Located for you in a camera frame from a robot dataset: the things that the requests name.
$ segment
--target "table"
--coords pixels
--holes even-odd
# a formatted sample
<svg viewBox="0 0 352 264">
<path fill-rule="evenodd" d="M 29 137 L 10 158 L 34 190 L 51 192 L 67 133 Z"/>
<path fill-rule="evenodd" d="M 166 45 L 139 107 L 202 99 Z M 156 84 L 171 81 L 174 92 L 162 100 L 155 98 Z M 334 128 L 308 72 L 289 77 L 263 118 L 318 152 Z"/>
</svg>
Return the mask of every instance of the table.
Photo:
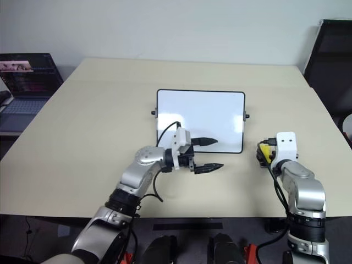
<svg viewBox="0 0 352 264">
<path fill-rule="evenodd" d="M 283 217 L 256 144 L 294 131 L 299 161 L 316 174 L 327 216 L 352 215 L 352 151 L 297 67 L 128 59 L 85 59 L 0 163 L 0 211 L 91 217 L 105 203 L 135 152 L 155 143 L 150 114 L 158 89 L 246 93 L 241 154 L 197 153 L 224 163 L 215 172 L 161 174 L 164 203 L 148 197 L 143 217 Z"/>
</svg>

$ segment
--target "red part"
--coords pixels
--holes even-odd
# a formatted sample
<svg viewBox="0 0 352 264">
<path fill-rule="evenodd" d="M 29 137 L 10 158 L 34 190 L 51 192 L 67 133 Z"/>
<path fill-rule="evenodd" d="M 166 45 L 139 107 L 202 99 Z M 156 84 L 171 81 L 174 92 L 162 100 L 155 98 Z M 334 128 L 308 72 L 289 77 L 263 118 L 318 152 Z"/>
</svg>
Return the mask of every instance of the red part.
<svg viewBox="0 0 352 264">
<path fill-rule="evenodd" d="M 121 264 L 132 264 L 131 262 L 132 257 L 133 257 L 133 254 L 129 254 L 126 252 L 123 260 L 121 261 Z"/>
<path fill-rule="evenodd" d="M 247 264 L 258 264 L 257 257 L 255 255 L 256 249 L 257 246 L 253 244 L 249 244 L 249 246 L 244 248 L 244 251 L 246 252 Z"/>
</svg>

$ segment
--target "gray floor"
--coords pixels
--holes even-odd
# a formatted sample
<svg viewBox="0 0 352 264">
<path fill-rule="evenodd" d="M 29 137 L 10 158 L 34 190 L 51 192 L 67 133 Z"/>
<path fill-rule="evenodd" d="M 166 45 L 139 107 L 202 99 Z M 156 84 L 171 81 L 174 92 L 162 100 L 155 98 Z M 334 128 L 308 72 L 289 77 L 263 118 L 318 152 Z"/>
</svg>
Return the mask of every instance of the gray floor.
<svg viewBox="0 0 352 264">
<path fill-rule="evenodd" d="M 27 231 L 25 217 L 2 215 L 0 220 L 0 254 L 23 256 Z M 70 228 L 69 235 L 59 237 L 58 224 L 30 217 L 28 220 L 33 231 L 33 234 L 29 235 L 28 254 L 36 262 L 42 262 L 56 254 L 69 252 L 76 236 L 81 231 L 81 228 Z M 222 223 L 223 229 L 153 231 L 154 225 L 160 223 Z M 352 263 L 352 217 L 328 221 L 326 227 L 326 237 L 330 243 L 331 263 Z M 180 247 L 179 264 L 206 263 L 208 237 L 218 233 L 230 235 L 238 244 L 243 244 L 243 241 L 260 244 L 276 236 L 265 233 L 263 219 L 260 218 L 142 218 L 136 219 L 134 230 L 139 239 L 138 256 L 144 252 L 153 239 L 162 235 L 176 235 Z M 129 246 L 130 252 L 133 250 L 132 245 L 133 243 Z M 262 262 L 267 264 L 281 263 L 282 252 L 287 249 L 286 238 L 263 248 L 260 254 Z"/>
</svg>

